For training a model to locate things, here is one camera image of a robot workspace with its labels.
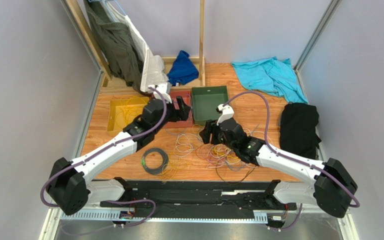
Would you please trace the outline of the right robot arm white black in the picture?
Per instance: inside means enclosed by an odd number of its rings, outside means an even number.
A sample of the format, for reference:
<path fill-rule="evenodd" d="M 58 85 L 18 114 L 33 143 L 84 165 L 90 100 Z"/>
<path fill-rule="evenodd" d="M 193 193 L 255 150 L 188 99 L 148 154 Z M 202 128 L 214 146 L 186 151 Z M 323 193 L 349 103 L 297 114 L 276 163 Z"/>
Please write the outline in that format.
<path fill-rule="evenodd" d="M 343 218 L 349 208 L 360 205 L 357 183 L 337 159 L 320 161 L 281 150 L 263 139 L 248 135 L 233 118 L 209 120 L 199 133 L 204 144 L 222 144 L 244 163 L 283 172 L 299 182 L 276 184 L 269 193 L 282 204 L 318 206 L 325 213 Z"/>

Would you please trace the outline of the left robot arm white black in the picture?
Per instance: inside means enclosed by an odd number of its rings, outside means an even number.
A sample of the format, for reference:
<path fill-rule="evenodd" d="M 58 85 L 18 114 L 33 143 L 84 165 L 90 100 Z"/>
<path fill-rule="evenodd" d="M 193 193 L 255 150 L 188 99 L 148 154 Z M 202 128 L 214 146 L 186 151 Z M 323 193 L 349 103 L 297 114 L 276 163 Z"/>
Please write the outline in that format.
<path fill-rule="evenodd" d="M 112 140 L 72 160 L 56 160 L 41 192 L 52 198 L 52 207 L 60 208 L 68 216 L 89 204 L 121 200 L 128 187 L 125 180 L 118 177 L 95 181 L 95 177 L 151 143 L 168 122 L 188 120 L 190 111 L 181 96 L 175 102 L 150 99 L 142 113 Z"/>

